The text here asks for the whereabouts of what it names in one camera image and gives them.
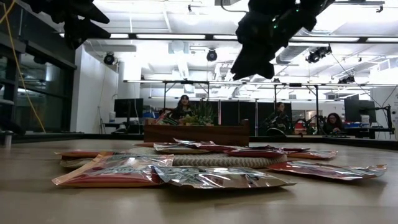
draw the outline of window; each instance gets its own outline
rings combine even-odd
[[[65,83],[71,78],[61,68],[29,54],[21,55],[21,72],[27,88],[35,88],[56,95],[66,94]]]
[[[69,129],[68,127],[65,128],[65,123],[63,123],[65,114],[63,113],[64,103],[61,98],[29,90],[27,92],[46,131],[59,132]],[[26,131],[42,131],[23,88],[18,89],[16,123]]]

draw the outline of monitor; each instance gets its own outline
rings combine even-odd
[[[114,111],[117,118],[141,118],[143,107],[144,99],[118,99],[114,101]]]
[[[361,122],[361,115],[369,115],[371,123],[376,123],[376,110],[374,102],[368,100],[344,100],[345,120]]]

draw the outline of white wall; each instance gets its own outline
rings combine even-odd
[[[75,64],[78,69],[73,81],[70,130],[99,133],[100,112],[103,121],[107,123],[109,112],[113,111],[118,74],[88,54],[84,46],[76,50]]]

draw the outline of woman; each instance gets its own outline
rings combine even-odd
[[[343,130],[343,122],[336,113],[331,113],[326,119],[326,124],[323,125],[325,134],[337,133]]]
[[[186,117],[187,115],[192,116],[189,97],[187,95],[182,95],[177,107],[174,109],[173,118],[180,119]]]
[[[289,128],[289,117],[285,114],[285,105],[282,102],[276,104],[276,111],[272,113],[267,121],[270,128],[277,128],[286,132]]]

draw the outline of black equipment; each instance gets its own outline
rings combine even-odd
[[[114,101],[114,111],[117,118],[127,118],[125,129],[118,129],[115,133],[130,133],[130,118],[141,118],[144,99],[118,99]]]
[[[233,80],[251,75],[271,79],[274,66],[269,63],[281,47],[301,28],[311,31],[316,16],[335,0],[249,0],[249,12],[239,22],[236,36],[243,45],[231,73]]]
[[[214,62],[217,60],[217,53],[215,49],[210,49],[207,53],[206,59],[208,62]]]
[[[326,57],[326,55],[331,54],[331,47],[319,47],[315,50],[311,50],[308,57],[305,59],[308,63],[317,63],[319,60]]]
[[[344,100],[345,118],[350,122],[361,122],[361,115],[369,115],[370,123],[376,121],[376,110],[373,101]]]
[[[106,56],[104,57],[104,63],[106,65],[114,65],[116,63],[116,59],[114,57],[113,52],[106,53]]]
[[[77,49],[88,38],[111,37],[109,32],[91,22],[109,23],[109,19],[93,4],[94,0],[22,1],[29,4],[34,13],[45,12],[56,24],[64,22],[65,41],[71,49]]]

